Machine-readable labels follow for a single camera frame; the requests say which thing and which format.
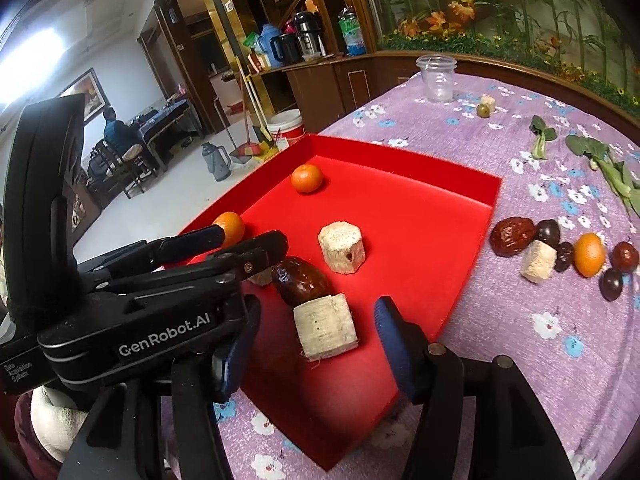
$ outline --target orange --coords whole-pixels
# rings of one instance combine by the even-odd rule
[[[225,243],[222,248],[237,244],[244,236],[244,222],[238,213],[227,211],[213,221],[212,225],[219,225],[225,231]]]
[[[291,174],[291,184],[299,193],[313,193],[322,186],[322,171],[313,164],[303,164]]]
[[[585,278],[592,278],[604,265],[607,251],[598,235],[583,234],[574,244],[574,265]]]

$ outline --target plastic bottle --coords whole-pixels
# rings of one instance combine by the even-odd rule
[[[360,54],[366,54],[367,49],[364,46],[360,22],[353,7],[345,7],[338,16],[338,22],[340,23],[340,30],[347,44],[349,55],[359,56]]]

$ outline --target blue jacket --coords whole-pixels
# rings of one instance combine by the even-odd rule
[[[104,138],[120,156],[127,153],[131,146],[142,143],[136,129],[122,121],[107,121],[104,127]]]

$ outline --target red tray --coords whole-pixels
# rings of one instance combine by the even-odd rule
[[[297,193],[290,184],[290,174],[305,163],[317,165],[325,177],[311,195]],[[436,340],[471,274],[499,189],[499,178],[438,158],[306,136],[183,231],[235,211],[248,236],[282,231],[289,255],[319,267],[336,294],[346,293],[359,348],[310,363],[302,355],[292,309],[273,286],[246,286],[262,302],[262,322],[242,389],[325,470],[362,441],[398,398],[376,335],[374,302],[390,295],[405,319]],[[322,258],[318,233],[335,221],[362,231],[367,259],[355,274],[335,274]]]

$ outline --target glass panel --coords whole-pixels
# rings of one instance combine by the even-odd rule
[[[640,68],[599,0],[369,0],[380,47],[474,54],[576,82],[640,117]]]

